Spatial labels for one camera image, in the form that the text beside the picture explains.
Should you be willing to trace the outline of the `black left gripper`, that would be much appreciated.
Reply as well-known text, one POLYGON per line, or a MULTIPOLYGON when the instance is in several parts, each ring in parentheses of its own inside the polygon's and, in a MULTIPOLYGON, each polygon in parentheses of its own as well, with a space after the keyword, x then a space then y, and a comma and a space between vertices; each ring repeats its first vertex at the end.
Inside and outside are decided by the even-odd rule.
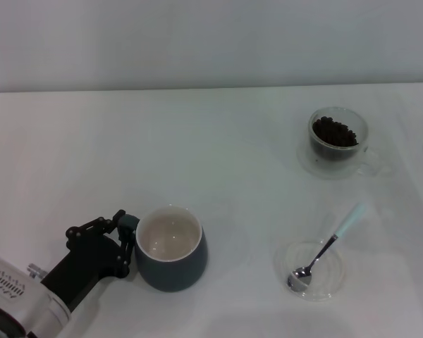
POLYGON ((135 231, 118 226, 126 214, 119 210, 112 219, 98 217, 66 230, 70 252, 43 278, 42 284, 74 311, 94 286, 105 277, 124 278, 130 272, 135 231), (105 234, 118 230, 121 245, 105 234))

